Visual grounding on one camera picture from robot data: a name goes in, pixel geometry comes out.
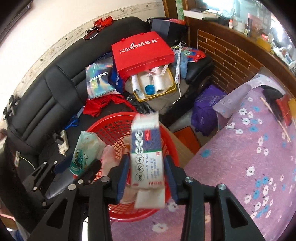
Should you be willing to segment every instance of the gray cloth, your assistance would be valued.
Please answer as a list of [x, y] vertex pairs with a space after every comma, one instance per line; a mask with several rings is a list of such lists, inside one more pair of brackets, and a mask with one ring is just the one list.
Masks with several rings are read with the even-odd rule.
[[[189, 85], [186, 84], [184, 79], [181, 79], [180, 81], [180, 91], [181, 91], [181, 96], [183, 96]], [[133, 87], [131, 84], [131, 80], [128, 79], [126, 81], [126, 84], [124, 86], [125, 90], [128, 91], [129, 93], [133, 93]], [[175, 92], [166, 94], [157, 98], [154, 98], [152, 100], [146, 101], [146, 103], [155, 111], [158, 111], [161, 115], [165, 114], [168, 110], [169, 107], [173, 105], [173, 103], [179, 99], [179, 91], [178, 88]]]

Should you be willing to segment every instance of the red cloth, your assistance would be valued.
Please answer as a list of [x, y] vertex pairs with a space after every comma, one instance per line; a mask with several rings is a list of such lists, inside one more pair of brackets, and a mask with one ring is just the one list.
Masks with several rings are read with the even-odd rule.
[[91, 115], [92, 117], [96, 117], [101, 113], [102, 108], [108, 105], [111, 100], [115, 104], [124, 103], [128, 107], [130, 107], [134, 112], [137, 112], [136, 108], [133, 105], [131, 105], [131, 103], [128, 102], [122, 95], [111, 94], [91, 100], [87, 99], [83, 113], [86, 115]]
[[[100, 32], [104, 27], [107, 27], [112, 23], [113, 23], [113, 18], [109, 16], [105, 20], [103, 20], [102, 18], [98, 19], [97, 21], [95, 21], [94, 26], [96, 26], [96, 28]], [[96, 30], [91, 30], [84, 38], [88, 39], [93, 32], [96, 32]]]

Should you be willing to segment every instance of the red paper bag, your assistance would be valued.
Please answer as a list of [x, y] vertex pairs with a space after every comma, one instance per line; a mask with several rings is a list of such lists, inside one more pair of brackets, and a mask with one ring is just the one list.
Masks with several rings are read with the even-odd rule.
[[112, 51], [122, 79], [174, 62], [173, 51], [154, 31], [122, 39], [112, 45]]

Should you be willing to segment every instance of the sofa cushion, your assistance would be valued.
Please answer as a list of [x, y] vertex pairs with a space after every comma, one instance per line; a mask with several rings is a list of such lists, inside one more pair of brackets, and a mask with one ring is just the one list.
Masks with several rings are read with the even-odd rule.
[[116, 20], [96, 37], [80, 39], [63, 51], [34, 80], [9, 119], [8, 137], [21, 153], [38, 154], [52, 132], [59, 132], [88, 97], [85, 67], [111, 51], [123, 38], [149, 31], [136, 17]]

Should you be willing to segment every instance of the red fabric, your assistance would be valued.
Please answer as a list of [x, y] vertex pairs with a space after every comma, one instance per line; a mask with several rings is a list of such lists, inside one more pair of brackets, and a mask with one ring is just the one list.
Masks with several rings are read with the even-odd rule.
[[290, 108], [288, 105], [289, 100], [290, 100], [290, 98], [289, 98], [288, 94], [285, 94], [283, 97], [276, 100], [276, 103], [278, 104], [278, 106], [281, 110], [281, 114], [284, 118], [286, 126], [290, 125], [290, 123], [292, 121], [292, 115], [291, 115], [291, 111], [290, 111]]
[[[109, 16], [105, 20], [103, 20], [102, 18], [98, 19], [97, 21], [95, 21], [94, 26], [96, 26], [100, 32], [104, 27], [107, 27], [107, 26], [111, 25], [112, 23], [113, 23], [113, 18], [111, 16]], [[90, 31], [84, 38], [88, 39], [89, 36], [95, 31], [96, 30]]]
[[119, 94], [111, 94], [102, 96], [95, 99], [87, 99], [86, 104], [83, 110], [83, 113], [86, 115], [91, 115], [92, 117], [98, 116], [101, 113], [101, 110], [109, 104], [110, 101], [113, 101], [115, 104], [124, 103], [128, 107], [130, 107], [134, 112], [137, 112], [136, 108], [131, 105], [122, 95]]

